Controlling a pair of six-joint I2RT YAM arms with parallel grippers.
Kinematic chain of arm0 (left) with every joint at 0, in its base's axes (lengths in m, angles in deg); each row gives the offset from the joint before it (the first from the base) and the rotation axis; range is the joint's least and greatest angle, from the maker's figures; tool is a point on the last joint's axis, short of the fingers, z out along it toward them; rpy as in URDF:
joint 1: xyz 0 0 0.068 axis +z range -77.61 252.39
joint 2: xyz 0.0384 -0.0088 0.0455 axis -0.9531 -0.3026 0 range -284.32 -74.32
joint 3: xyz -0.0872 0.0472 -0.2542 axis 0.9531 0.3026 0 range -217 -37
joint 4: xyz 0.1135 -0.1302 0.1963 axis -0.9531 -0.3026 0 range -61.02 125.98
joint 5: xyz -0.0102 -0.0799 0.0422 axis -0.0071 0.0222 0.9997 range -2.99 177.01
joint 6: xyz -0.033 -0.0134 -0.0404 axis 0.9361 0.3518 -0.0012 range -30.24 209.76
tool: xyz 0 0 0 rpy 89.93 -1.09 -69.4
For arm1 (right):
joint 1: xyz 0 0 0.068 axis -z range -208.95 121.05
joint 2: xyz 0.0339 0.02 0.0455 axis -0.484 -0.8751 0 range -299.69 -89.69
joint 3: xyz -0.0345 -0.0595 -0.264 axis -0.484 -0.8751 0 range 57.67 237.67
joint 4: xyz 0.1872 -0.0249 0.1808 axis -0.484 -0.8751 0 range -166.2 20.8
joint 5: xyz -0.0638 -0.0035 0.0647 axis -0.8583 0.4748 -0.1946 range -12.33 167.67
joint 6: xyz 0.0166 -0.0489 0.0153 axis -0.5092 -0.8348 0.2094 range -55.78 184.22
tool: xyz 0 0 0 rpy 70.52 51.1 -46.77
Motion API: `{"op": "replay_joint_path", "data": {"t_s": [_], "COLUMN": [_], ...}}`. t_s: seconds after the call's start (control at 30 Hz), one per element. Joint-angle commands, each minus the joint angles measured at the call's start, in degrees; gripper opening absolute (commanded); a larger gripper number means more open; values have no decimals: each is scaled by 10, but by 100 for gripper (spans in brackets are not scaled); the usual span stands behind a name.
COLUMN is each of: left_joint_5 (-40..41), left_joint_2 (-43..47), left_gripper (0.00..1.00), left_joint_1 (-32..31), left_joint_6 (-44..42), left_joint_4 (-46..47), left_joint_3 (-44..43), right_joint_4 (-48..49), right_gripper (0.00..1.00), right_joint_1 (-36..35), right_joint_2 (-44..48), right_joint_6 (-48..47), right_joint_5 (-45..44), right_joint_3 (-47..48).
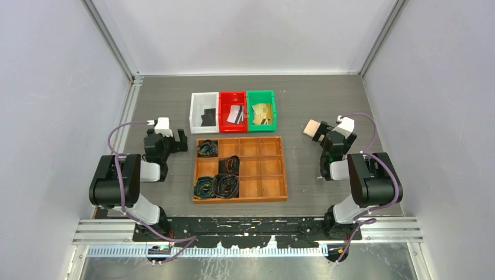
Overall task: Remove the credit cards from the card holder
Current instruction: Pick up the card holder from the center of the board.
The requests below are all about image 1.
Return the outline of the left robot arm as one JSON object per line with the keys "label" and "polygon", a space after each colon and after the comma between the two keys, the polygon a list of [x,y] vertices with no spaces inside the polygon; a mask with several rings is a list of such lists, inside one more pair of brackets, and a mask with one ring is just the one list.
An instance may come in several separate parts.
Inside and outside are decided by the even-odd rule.
{"label": "left robot arm", "polygon": [[177,134],[179,139],[148,129],[143,155],[102,156],[89,186],[90,203],[129,214],[139,228],[148,225],[147,232],[155,240],[165,240],[170,233],[165,211],[141,194],[141,183],[165,181],[169,156],[188,151],[184,130],[178,129]]}

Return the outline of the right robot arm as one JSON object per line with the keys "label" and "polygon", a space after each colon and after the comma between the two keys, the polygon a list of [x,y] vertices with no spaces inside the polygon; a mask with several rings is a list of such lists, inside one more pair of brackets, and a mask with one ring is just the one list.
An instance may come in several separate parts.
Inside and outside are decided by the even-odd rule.
{"label": "right robot arm", "polygon": [[350,153],[357,134],[354,120],[338,117],[336,126],[309,120],[304,134],[322,147],[320,175],[326,181],[347,180],[351,194],[324,215],[322,232],[330,239],[349,237],[358,219],[376,208],[401,202],[403,190],[387,153]]}

